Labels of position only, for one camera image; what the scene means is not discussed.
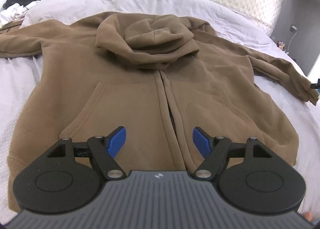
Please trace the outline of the person's hand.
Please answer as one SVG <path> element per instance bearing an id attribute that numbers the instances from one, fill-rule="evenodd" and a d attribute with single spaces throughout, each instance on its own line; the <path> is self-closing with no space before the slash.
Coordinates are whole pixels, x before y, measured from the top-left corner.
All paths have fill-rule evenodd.
<path id="1" fill-rule="evenodd" d="M 309 222 L 313 221 L 313 214 L 311 212 L 305 212 L 303 214 L 303 217 Z"/>

